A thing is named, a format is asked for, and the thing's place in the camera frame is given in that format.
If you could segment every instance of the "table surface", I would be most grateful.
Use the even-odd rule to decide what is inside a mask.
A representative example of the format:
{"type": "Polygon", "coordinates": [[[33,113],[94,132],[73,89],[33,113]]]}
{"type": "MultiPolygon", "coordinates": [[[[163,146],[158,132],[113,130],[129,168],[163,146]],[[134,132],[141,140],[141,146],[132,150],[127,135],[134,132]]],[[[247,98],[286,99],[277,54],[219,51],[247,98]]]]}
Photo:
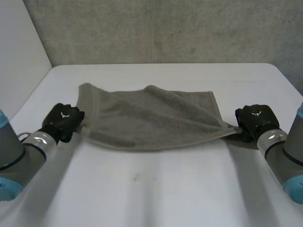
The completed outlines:
{"type": "MultiPolygon", "coordinates": [[[[270,64],[125,64],[53,68],[12,119],[16,133],[35,131],[56,103],[75,105],[78,86],[108,91],[156,85],[213,91],[223,120],[269,105],[289,132],[302,96],[270,64]]],[[[303,206],[283,192],[259,151],[222,140],[161,152],[123,152],[75,134],[59,143],[24,192],[0,202],[5,227],[288,227],[303,206]]]]}

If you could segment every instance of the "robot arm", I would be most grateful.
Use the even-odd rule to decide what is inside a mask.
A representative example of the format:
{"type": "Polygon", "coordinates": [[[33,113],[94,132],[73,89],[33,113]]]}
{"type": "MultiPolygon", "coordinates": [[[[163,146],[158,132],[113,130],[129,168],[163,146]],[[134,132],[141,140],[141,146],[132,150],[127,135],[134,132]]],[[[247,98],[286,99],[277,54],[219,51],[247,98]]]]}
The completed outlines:
{"type": "Polygon", "coordinates": [[[42,128],[20,142],[8,119],[0,111],[0,201],[15,199],[44,165],[59,141],[69,142],[84,112],[57,104],[42,128]]]}
{"type": "Polygon", "coordinates": [[[303,104],[287,135],[267,105],[236,110],[242,138],[255,142],[288,196],[303,204],[303,104]]]}

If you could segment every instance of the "concrete wall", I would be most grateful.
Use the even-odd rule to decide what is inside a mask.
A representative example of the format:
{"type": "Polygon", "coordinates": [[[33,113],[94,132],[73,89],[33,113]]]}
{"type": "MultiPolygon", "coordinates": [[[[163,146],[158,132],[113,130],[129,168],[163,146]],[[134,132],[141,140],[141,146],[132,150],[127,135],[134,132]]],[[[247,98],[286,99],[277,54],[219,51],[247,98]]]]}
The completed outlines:
{"type": "Polygon", "coordinates": [[[53,66],[267,62],[303,94],[302,0],[24,0],[53,66]]]}
{"type": "Polygon", "coordinates": [[[52,66],[22,0],[0,0],[0,109],[12,118],[52,66]]]}

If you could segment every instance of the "towel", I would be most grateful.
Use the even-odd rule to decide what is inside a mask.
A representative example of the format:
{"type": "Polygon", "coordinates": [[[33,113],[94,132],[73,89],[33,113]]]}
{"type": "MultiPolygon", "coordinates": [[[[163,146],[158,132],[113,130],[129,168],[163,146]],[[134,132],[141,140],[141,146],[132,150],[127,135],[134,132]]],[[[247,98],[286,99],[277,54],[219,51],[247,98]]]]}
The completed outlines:
{"type": "Polygon", "coordinates": [[[241,133],[222,120],[211,91],[167,91],[149,85],[107,92],[85,83],[79,86],[77,107],[85,112],[78,133],[115,149],[177,148],[241,133]]]}

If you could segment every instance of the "gray wall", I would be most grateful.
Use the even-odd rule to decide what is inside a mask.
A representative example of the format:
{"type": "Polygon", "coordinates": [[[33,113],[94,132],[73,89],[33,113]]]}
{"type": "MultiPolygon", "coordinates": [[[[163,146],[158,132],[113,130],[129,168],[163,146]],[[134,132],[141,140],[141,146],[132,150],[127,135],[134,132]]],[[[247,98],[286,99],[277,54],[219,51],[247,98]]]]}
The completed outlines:
{"type": "Polygon", "coordinates": [[[24,0],[53,66],[267,62],[303,94],[303,0],[24,0]]]}

